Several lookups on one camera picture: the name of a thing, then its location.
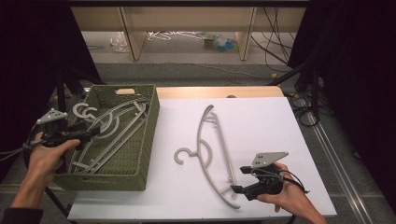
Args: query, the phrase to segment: white table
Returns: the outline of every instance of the white table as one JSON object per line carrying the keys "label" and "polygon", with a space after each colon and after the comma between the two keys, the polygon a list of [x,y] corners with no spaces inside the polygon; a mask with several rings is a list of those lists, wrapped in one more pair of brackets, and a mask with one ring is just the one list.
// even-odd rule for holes
{"label": "white table", "polygon": [[[238,185],[257,182],[243,175],[239,167],[250,165],[256,153],[288,151],[280,160],[304,183],[309,199],[324,216],[336,212],[308,151],[298,124],[284,97],[160,99],[161,109],[148,170],[147,189],[141,192],[81,191],[70,211],[75,221],[220,221],[258,220],[289,217],[274,212],[272,204],[248,201],[237,195],[232,209],[212,189],[197,157],[181,153],[184,161],[174,161],[181,147],[196,150],[197,130],[205,108],[213,105],[233,165]],[[219,138],[213,125],[206,123],[203,138],[213,149],[209,173],[217,185],[229,185],[226,163],[219,152]]]}

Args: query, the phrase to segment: human hand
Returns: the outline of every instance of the human hand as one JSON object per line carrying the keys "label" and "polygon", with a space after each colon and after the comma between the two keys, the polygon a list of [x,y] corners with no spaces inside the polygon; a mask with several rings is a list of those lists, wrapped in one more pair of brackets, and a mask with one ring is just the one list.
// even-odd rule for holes
{"label": "human hand", "polygon": [[[289,170],[285,164],[275,162],[275,165],[280,170]],[[287,172],[284,173],[284,176],[288,179],[293,179]],[[298,186],[288,181],[283,181],[283,189],[279,194],[261,194],[257,197],[257,200],[264,203],[273,203],[276,212],[283,208],[297,217],[306,219],[309,223],[326,223],[324,217],[309,201],[305,193]]]}
{"label": "human hand", "polygon": [[[35,136],[35,140],[41,139],[42,133]],[[26,177],[15,197],[11,207],[38,208],[45,187],[55,176],[56,170],[61,167],[62,155],[69,148],[76,147],[79,140],[68,140],[57,147],[44,147],[37,145],[29,160]]]}
{"label": "human hand", "polygon": [[[38,133],[35,140],[40,140],[43,133]],[[56,170],[62,166],[62,155],[70,148],[76,147],[79,140],[73,139],[64,142],[57,147],[44,147],[37,145],[29,159],[29,167],[26,177],[41,179],[42,183],[47,186],[53,179]]]}

